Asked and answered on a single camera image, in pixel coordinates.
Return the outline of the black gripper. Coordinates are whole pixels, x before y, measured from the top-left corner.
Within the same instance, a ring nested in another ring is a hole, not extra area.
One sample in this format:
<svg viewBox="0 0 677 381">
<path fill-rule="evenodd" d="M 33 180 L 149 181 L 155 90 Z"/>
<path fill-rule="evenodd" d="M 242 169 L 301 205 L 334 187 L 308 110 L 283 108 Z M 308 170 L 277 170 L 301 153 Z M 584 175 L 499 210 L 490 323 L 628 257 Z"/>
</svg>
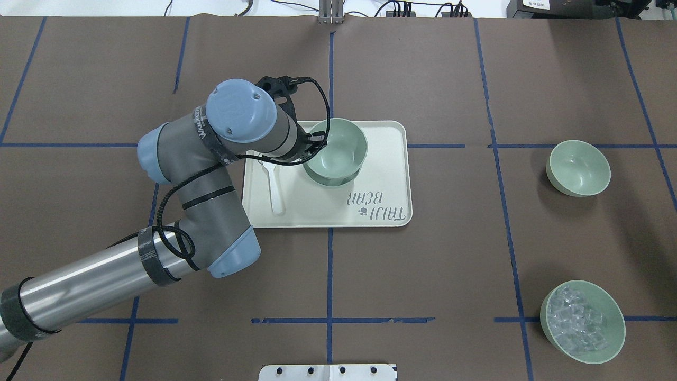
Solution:
<svg viewBox="0 0 677 381">
<path fill-rule="evenodd" d="M 326 147 L 326 139 L 328 133 L 326 132 L 314 132 L 307 133 L 300 126 L 296 125 L 297 138 L 294 146 L 292 147 L 292 162 L 298 162 L 305 160 L 307 158 L 312 158 L 317 155 L 320 150 Z"/>
</svg>

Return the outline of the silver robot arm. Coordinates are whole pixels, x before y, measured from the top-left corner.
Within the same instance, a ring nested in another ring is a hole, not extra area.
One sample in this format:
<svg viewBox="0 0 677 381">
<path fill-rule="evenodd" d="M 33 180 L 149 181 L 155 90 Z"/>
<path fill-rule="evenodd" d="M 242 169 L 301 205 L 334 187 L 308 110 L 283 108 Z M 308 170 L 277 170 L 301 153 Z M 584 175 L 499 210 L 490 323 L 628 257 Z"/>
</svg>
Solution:
<svg viewBox="0 0 677 381">
<path fill-rule="evenodd" d="M 2 361 L 121 302 L 206 269 L 225 277 L 261 249 L 227 167 L 243 159 L 298 166 L 328 145 L 329 128 L 307 133 L 291 95 L 310 77 L 228 79 L 186 116 L 138 142 L 142 169 L 171 190 L 147 227 L 106 249 L 2 291 Z"/>
</svg>

